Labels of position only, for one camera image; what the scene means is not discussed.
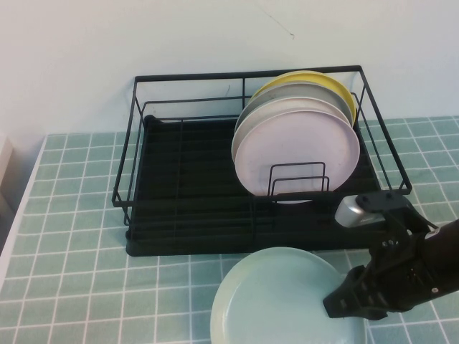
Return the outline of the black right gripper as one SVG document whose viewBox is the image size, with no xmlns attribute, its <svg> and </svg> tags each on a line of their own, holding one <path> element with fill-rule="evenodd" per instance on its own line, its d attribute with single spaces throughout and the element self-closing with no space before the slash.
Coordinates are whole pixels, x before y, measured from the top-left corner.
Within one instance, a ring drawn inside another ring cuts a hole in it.
<svg viewBox="0 0 459 344">
<path fill-rule="evenodd" d="M 430 299 L 430 271 L 424 253 L 425 233 L 372 253 L 367 266 L 349 271 L 323 299 L 330 318 L 361 317 L 371 321 L 387 312 L 406 312 Z"/>
</svg>

